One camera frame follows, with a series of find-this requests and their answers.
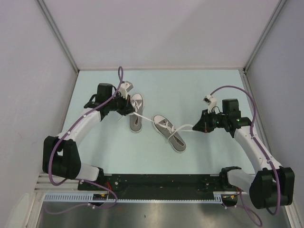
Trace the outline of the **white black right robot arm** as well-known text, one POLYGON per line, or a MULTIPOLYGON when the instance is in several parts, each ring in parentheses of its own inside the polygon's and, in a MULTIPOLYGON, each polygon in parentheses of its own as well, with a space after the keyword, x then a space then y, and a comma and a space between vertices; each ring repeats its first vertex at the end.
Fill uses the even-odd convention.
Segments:
POLYGON ((237 187, 249 194, 256 209, 287 206, 293 202, 295 174, 284 168, 262 144, 252 122, 242 117, 237 99, 224 99, 222 112, 216 113, 217 100, 204 98, 208 108, 203 110, 194 131, 210 133, 223 128, 241 146, 249 158, 255 174, 248 174, 240 167, 225 167, 220 172, 219 185, 223 190, 237 187))

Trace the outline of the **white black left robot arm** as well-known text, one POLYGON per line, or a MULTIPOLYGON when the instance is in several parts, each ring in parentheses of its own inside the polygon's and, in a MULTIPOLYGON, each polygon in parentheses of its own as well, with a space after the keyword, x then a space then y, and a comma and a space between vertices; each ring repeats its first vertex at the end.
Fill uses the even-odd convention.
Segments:
POLYGON ((88 180, 93 189, 101 189, 105 184, 103 169, 81 162, 78 146, 110 112, 126 116, 135 111, 128 94, 132 88, 128 81, 119 88, 100 83, 77 121, 68 130, 44 140, 43 172, 65 180, 88 180))

